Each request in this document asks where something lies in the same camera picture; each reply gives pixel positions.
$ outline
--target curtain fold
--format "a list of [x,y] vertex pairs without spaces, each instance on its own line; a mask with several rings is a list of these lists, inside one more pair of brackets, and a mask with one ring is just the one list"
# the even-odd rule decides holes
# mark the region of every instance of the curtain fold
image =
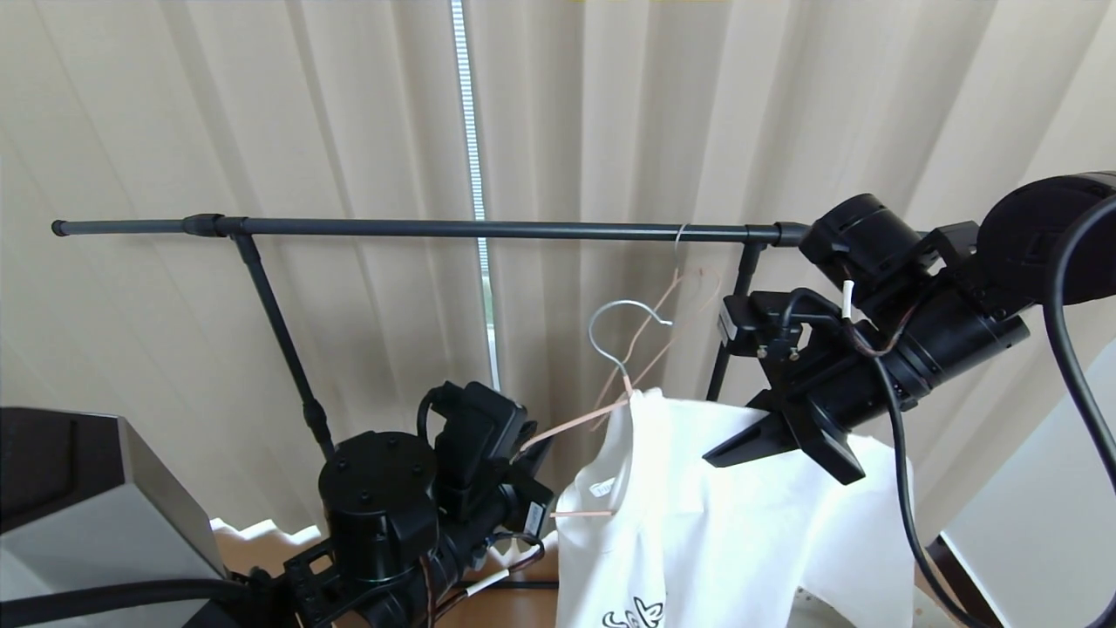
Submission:
[[[229,241],[55,218],[471,219],[449,2],[0,4],[6,405],[119,414],[211,516],[321,523]],[[335,442],[488,381],[475,242],[257,238]]]
[[[984,213],[1043,176],[1112,168],[1116,12],[1105,2],[510,2],[466,0],[484,192],[492,219],[812,222],[870,191],[916,229]],[[545,423],[593,409],[609,365],[586,341],[616,298],[653,303],[668,243],[496,240],[506,393]],[[684,268],[731,289],[738,247],[682,244]],[[689,320],[715,279],[666,303]],[[795,250],[769,249],[753,289],[835,288]],[[1083,360],[1116,336],[1113,305],[1072,308]],[[600,326],[622,351],[638,313]],[[642,384],[703,396],[716,348],[696,313]],[[932,537],[1062,392],[1038,311],[1032,339],[908,414],[921,532]],[[648,330],[643,369],[665,342]],[[763,387],[733,360],[722,402]],[[620,393],[618,385],[610,398]],[[886,423],[865,432],[889,439]],[[559,437],[562,486],[599,435]]]

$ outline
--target clothes rack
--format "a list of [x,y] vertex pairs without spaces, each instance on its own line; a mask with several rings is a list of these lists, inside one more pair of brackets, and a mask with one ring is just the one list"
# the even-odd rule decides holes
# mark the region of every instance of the clothes rack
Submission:
[[[352,235],[415,238],[527,238],[557,240],[684,241],[741,243],[734,294],[751,286],[760,253],[768,245],[797,247],[808,226],[798,222],[773,224],[661,224],[622,222],[529,222],[480,220],[363,220],[320,218],[248,218],[200,213],[166,220],[55,220],[56,235],[98,233],[186,233],[230,238],[249,269],[252,284],[263,305],[268,323],[282,350],[291,379],[302,402],[302,418],[328,460],[334,453],[326,413],[314,397],[295,342],[287,329],[263,261],[252,235]],[[718,348],[706,400],[715,402],[729,365],[724,345]]]

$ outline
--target white t-shirt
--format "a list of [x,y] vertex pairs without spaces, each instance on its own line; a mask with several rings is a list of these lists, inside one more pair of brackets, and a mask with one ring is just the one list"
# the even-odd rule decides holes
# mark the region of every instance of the white t-shirt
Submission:
[[910,626],[913,559],[894,453],[849,436],[841,486],[801,452],[729,468],[702,455],[764,413],[636,393],[558,499],[558,626],[785,628],[798,587],[859,628]]

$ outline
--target hanger hook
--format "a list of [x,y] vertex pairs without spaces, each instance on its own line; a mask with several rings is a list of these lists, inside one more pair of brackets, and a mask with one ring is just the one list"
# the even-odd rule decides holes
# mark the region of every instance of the hanger hook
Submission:
[[597,350],[597,354],[604,356],[609,361],[612,361],[614,365],[616,365],[616,367],[620,370],[620,375],[624,376],[625,380],[627,380],[628,379],[628,375],[627,375],[627,369],[624,368],[624,363],[622,363],[620,360],[617,360],[616,357],[613,356],[612,354],[608,354],[604,349],[600,349],[600,346],[597,345],[597,339],[593,338],[593,327],[597,323],[597,317],[600,317],[600,313],[605,309],[608,309],[608,308],[612,308],[612,307],[616,307],[617,305],[635,305],[636,307],[638,307],[638,308],[643,309],[644,311],[646,311],[647,313],[650,313],[651,318],[654,319],[655,322],[658,323],[660,326],[667,326],[667,327],[670,327],[670,326],[673,326],[674,322],[673,321],[666,321],[666,320],[664,320],[662,317],[658,316],[658,312],[655,311],[654,309],[652,309],[647,303],[638,301],[638,300],[632,300],[629,298],[622,298],[619,300],[613,300],[610,302],[606,302],[606,303],[602,305],[600,307],[598,307],[597,310],[593,312],[593,317],[589,317],[589,345],[593,346],[593,349]]
[[679,225],[679,232],[674,235],[674,271],[682,272],[682,262],[679,260],[679,240],[682,239],[682,231],[689,226],[689,222],[683,222]]

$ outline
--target white sticker label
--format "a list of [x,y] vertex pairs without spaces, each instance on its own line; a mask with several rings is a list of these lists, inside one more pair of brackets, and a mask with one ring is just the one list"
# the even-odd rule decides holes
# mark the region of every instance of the white sticker label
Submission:
[[604,482],[598,482],[589,486],[589,493],[593,493],[594,497],[604,497],[613,492],[613,484],[616,483],[616,479],[609,479]]
[[523,524],[523,532],[535,535],[542,535],[542,515],[546,514],[547,509],[539,504],[538,502],[531,502],[531,505],[527,509],[527,523]]
[[716,318],[716,330],[721,332],[721,345],[729,345],[729,341],[737,340],[737,326],[732,323],[729,316],[729,308],[721,301],[721,312]]

